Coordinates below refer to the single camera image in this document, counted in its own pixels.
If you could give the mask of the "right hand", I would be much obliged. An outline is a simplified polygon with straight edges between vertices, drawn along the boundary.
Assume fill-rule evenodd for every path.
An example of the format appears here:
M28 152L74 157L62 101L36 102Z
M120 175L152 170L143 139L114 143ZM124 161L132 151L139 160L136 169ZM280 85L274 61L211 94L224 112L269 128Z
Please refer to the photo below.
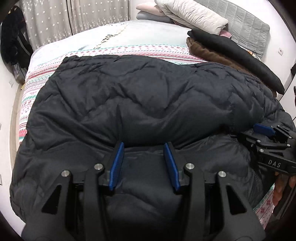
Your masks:
M277 205L277 203L282 198L283 191L287 186L287 184L290 186L290 188L294 188L295 176L291 176L287 179L287 176L279 172L276 172L275 175L276 175L276 182L275 182L274 192L273 192L273 203L274 205Z

